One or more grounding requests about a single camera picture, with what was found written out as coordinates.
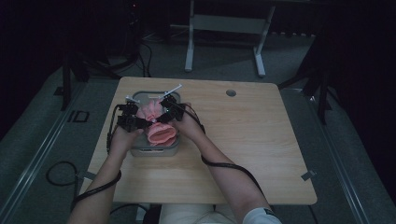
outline person's right arm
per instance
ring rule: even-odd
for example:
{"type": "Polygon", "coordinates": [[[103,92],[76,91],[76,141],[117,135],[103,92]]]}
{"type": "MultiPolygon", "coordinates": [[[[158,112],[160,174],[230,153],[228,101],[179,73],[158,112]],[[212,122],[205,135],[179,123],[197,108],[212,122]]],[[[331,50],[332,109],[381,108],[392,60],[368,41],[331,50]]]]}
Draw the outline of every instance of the person's right arm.
{"type": "MultiPolygon", "coordinates": [[[[174,121],[180,132],[190,138],[198,147],[202,156],[211,162],[232,163],[213,142],[204,134],[200,126],[188,114],[184,114],[182,121],[174,121]]],[[[245,215],[254,208],[270,208],[267,200],[254,182],[242,171],[208,166],[222,194],[233,210],[236,221],[242,223],[245,215]]]]}

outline table top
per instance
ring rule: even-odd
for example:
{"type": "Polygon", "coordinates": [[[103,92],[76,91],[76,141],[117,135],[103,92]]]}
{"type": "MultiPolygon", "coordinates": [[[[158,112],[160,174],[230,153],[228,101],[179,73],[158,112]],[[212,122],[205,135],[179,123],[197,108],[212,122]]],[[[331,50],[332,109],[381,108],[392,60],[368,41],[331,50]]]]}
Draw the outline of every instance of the table top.
{"type": "MultiPolygon", "coordinates": [[[[106,135],[115,105],[137,91],[177,92],[190,102],[209,138],[257,179],[269,204],[313,204],[317,196],[277,86],[269,83],[123,77],[108,110],[88,171],[106,159],[106,135]],[[227,90],[236,92],[234,97],[227,90]]],[[[180,137],[173,157],[134,157],[128,153],[115,202],[226,203],[195,144],[180,137]]],[[[81,191],[90,184],[86,179],[81,191]]]]}

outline dark background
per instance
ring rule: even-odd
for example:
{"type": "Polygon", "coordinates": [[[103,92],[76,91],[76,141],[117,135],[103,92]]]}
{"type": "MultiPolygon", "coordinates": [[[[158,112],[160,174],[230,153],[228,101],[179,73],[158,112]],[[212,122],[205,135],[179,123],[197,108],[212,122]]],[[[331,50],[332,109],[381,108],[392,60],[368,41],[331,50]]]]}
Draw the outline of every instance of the dark background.
{"type": "MultiPolygon", "coordinates": [[[[123,42],[128,29],[125,2],[0,3],[1,138],[62,65],[65,52],[82,51],[95,60],[120,52],[121,46],[109,43],[123,42]]],[[[307,60],[329,54],[335,59],[331,84],[395,202],[396,6],[393,1],[324,3],[282,3],[270,30],[317,35],[307,60]]],[[[196,9],[210,14],[223,8],[222,13],[234,16],[265,17],[250,3],[222,4],[203,1],[196,9]]],[[[170,23],[188,24],[189,1],[151,0],[139,6],[142,20],[165,37],[170,23]]]]}

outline pink fabric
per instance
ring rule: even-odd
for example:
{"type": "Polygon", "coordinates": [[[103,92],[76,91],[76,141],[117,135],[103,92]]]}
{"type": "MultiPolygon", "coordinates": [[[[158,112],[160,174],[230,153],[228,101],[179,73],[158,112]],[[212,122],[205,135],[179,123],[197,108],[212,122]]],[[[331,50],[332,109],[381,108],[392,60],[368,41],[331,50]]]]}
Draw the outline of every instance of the pink fabric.
{"type": "Polygon", "coordinates": [[[163,106],[160,100],[151,100],[148,105],[143,105],[137,110],[136,115],[141,119],[154,122],[146,129],[148,141],[151,146],[172,146],[176,140],[176,129],[169,125],[156,122],[156,118],[163,114],[163,106]]]}

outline forearm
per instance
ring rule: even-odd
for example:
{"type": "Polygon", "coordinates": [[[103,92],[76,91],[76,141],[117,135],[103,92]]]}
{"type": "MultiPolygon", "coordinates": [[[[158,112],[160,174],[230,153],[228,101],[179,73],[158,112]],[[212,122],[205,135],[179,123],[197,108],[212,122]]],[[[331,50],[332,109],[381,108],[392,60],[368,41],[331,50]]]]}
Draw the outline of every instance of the forearm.
{"type": "MultiPolygon", "coordinates": [[[[120,171],[121,164],[122,160],[107,157],[87,191],[99,188],[114,180],[120,171]]],[[[116,185],[113,185],[78,202],[68,223],[107,223],[115,189],[116,185]]]]}
{"type": "MultiPolygon", "coordinates": [[[[211,162],[226,162],[233,164],[213,142],[205,135],[193,139],[202,156],[211,162]]],[[[257,207],[268,207],[268,202],[248,175],[242,171],[208,166],[210,173],[218,184],[227,202],[233,209],[238,221],[242,223],[246,213],[257,207]]]]}

